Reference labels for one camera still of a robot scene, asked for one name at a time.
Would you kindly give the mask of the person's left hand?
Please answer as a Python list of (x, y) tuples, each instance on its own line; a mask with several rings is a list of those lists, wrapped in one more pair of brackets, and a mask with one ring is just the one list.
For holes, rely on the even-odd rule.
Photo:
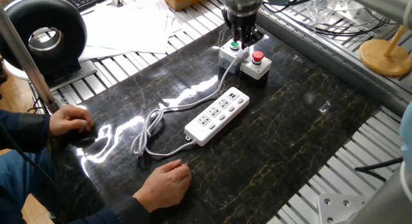
[(49, 130), (52, 135), (61, 136), (72, 130), (90, 131), (93, 126), (94, 123), (88, 110), (65, 105), (50, 117)]

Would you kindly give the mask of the person's right hand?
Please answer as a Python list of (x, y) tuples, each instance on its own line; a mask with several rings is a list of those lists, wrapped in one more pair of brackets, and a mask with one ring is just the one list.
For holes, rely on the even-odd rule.
[(152, 213), (179, 204), (191, 183), (191, 171), (181, 160), (157, 167), (133, 197)]

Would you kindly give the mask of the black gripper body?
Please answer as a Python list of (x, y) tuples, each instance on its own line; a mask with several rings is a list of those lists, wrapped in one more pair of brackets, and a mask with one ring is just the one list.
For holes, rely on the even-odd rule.
[(252, 31), (256, 28), (257, 12), (244, 17), (233, 15), (227, 9), (223, 9), (221, 12), (225, 24), (230, 30)]

